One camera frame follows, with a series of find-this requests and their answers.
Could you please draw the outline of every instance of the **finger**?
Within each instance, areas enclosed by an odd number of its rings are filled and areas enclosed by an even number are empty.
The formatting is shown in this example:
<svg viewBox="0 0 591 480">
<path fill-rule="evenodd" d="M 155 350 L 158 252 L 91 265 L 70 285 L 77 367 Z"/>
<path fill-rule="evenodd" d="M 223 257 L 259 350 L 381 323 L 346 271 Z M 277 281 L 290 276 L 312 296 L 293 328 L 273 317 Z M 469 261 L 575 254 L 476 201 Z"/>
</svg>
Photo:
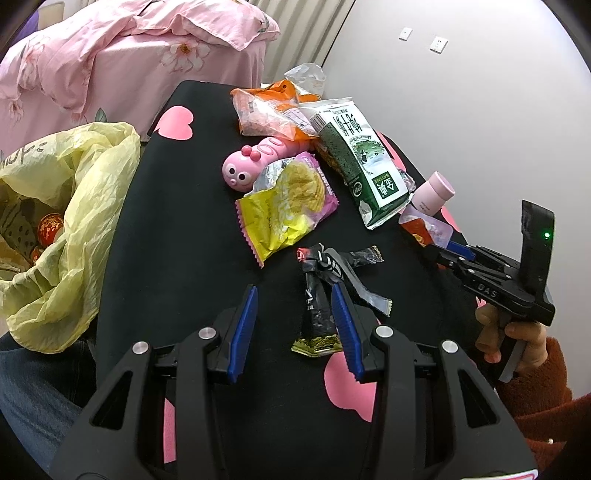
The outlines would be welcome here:
<svg viewBox="0 0 591 480">
<path fill-rule="evenodd" d="M 541 346 L 545 344 L 546 327 L 537 322 L 511 322 L 505 327 L 505 334 L 532 346 Z"/>
<path fill-rule="evenodd" d="M 494 305 L 487 303 L 476 309 L 476 320 L 485 327 L 497 327 L 499 325 L 499 311 Z"/>
<path fill-rule="evenodd" d="M 483 327 L 476 340 L 476 348 L 481 352 L 493 354 L 499 350 L 499 340 L 499 329 L 496 326 Z"/>
<path fill-rule="evenodd" d="M 501 361 L 501 352 L 497 350 L 495 353 L 485 353 L 484 360 L 490 364 L 497 364 Z"/>
</svg>

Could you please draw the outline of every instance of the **hand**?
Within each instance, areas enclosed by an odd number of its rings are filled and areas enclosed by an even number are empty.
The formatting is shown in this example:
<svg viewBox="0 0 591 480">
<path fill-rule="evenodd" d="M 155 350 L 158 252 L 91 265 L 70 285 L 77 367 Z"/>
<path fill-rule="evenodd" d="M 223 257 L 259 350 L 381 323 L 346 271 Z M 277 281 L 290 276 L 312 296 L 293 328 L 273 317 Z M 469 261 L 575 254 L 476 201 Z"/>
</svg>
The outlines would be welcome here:
<svg viewBox="0 0 591 480">
<path fill-rule="evenodd" d="M 476 348 L 484 353 L 484 360 L 490 364 L 501 361 L 499 312 L 493 305 L 486 304 L 476 309 L 476 320 L 484 325 Z M 527 374 L 538 368 L 548 358 L 546 350 L 546 327 L 537 322 L 511 322 L 505 327 L 505 335 L 515 340 L 525 340 L 527 346 L 517 366 L 518 374 Z"/>
</svg>

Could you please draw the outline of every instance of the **yellow plastic bag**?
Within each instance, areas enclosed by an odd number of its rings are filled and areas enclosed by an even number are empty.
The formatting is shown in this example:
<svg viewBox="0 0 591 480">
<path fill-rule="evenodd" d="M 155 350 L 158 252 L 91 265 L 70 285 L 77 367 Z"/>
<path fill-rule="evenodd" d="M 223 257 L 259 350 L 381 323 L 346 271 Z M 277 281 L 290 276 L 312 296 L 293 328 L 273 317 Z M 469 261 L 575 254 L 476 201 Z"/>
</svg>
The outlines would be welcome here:
<svg viewBox="0 0 591 480">
<path fill-rule="evenodd" d="M 64 232 L 35 266 L 0 280 L 0 313 L 22 346 L 58 353 L 99 309 L 111 240 L 139 163 L 125 123 L 92 123 L 49 135 L 3 159 L 0 190 L 64 213 Z"/>
</svg>

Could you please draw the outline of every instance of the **wall outlet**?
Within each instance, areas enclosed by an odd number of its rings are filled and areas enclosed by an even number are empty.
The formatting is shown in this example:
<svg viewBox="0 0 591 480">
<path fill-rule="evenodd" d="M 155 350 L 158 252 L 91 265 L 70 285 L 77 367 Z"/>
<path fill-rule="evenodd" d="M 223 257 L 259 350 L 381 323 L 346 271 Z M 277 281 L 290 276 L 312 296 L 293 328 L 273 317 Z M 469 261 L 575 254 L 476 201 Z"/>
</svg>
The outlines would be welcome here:
<svg viewBox="0 0 591 480">
<path fill-rule="evenodd" d="M 404 27 L 400 32 L 400 36 L 398 37 L 400 40 L 407 41 L 410 37 L 411 32 L 413 31 L 412 28 Z"/>
<path fill-rule="evenodd" d="M 433 43 L 431 43 L 431 46 L 429 47 L 429 49 L 436 51 L 437 53 L 441 53 L 443 51 L 443 49 L 445 48 L 445 45 L 447 45 L 446 38 L 435 37 L 435 40 L 433 40 Z"/>
</svg>

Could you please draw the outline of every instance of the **white wall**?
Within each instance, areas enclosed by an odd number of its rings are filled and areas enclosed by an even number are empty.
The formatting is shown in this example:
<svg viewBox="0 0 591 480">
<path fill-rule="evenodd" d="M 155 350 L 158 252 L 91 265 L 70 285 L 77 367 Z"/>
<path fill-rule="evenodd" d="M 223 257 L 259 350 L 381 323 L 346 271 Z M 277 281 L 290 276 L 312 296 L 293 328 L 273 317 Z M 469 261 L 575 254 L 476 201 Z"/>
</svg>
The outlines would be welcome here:
<svg viewBox="0 0 591 480">
<path fill-rule="evenodd" d="M 324 69 L 325 98 L 353 96 L 423 175 L 451 181 L 469 242 L 519 258 L 521 199 L 556 213 L 551 335 L 575 394 L 590 392 L 591 73 L 553 14 L 540 0 L 357 0 Z"/>
</svg>

